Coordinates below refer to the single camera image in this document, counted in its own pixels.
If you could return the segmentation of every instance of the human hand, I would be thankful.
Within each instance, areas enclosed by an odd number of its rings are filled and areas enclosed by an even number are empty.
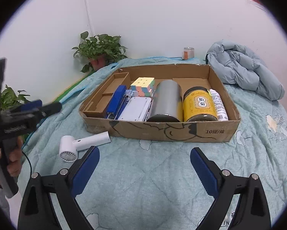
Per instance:
[[[9,165],[7,166],[8,173],[15,177],[20,174],[21,171],[21,146],[23,145],[22,137],[17,138],[17,149],[13,150],[9,155]]]

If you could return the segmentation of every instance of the black cable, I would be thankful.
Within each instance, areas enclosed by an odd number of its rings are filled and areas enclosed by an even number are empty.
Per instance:
[[[29,161],[30,168],[31,168],[31,176],[32,176],[32,165],[31,165],[31,162],[30,162],[29,158],[27,157],[27,155],[23,152],[23,150],[22,150],[22,154],[23,154],[23,155],[26,157],[26,159]]]

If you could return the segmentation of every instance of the bed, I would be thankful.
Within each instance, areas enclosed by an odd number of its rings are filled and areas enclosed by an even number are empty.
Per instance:
[[[69,168],[58,156],[60,138],[90,136],[78,109],[86,97],[119,67],[189,63],[165,57],[124,59],[100,69],[61,99],[61,113],[46,119],[24,146],[24,152],[41,175]],[[270,101],[236,85],[225,85],[235,102],[241,123],[227,143],[183,143],[111,137],[99,147],[100,161],[86,188],[76,197],[83,213],[101,229],[195,229],[214,198],[209,196],[194,171],[189,155],[200,147],[220,169],[234,175],[257,173],[264,187],[274,222],[287,203],[287,113],[278,101]],[[21,194],[30,177],[27,161],[18,179]],[[55,196],[52,196],[63,229],[69,229]],[[235,195],[221,229],[232,219]]]

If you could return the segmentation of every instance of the yellow label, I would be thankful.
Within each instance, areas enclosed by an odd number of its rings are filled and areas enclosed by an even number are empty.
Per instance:
[[[203,90],[192,91],[183,102],[184,122],[199,114],[210,114],[217,117],[212,97]]]

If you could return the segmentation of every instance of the white bottle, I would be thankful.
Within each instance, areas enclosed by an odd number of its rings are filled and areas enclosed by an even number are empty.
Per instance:
[[[218,92],[216,92],[213,89],[209,90],[209,93],[213,99],[215,108],[216,108],[216,113],[217,113],[217,118],[219,121],[227,121],[229,120],[227,116],[227,111],[224,108],[223,102],[221,100],[221,97]]]

